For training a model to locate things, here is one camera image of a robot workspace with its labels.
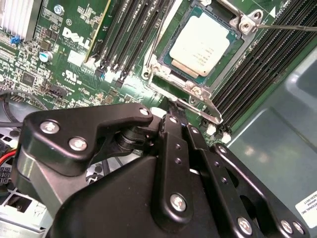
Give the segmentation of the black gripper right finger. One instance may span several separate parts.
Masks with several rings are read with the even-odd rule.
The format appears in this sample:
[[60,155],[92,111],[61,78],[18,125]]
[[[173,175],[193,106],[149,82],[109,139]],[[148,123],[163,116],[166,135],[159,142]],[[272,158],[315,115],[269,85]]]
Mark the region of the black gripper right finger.
[[310,237],[306,226],[227,147],[209,147],[192,125],[185,127],[185,138],[220,237]]

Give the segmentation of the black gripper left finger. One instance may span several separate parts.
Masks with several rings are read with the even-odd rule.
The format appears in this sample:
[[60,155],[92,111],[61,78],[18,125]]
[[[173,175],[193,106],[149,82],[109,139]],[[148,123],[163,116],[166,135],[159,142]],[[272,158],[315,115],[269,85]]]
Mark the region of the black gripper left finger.
[[158,157],[151,215],[159,225],[186,225],[193,213],[188,144],[181,118],[139,103],[41,111],[23,122],[14,184],[55,218],[74,193],[124,165]]

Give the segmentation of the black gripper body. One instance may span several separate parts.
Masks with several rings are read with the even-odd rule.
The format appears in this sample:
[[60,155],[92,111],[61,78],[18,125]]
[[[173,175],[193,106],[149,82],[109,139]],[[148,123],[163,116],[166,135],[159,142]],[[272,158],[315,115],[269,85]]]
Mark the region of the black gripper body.
[[190,172],[194,215],[176,233],[159,227],[151,215],[158,157],[135,159],[70,196],[58,210],[49,238],[217,238],[200,175]]

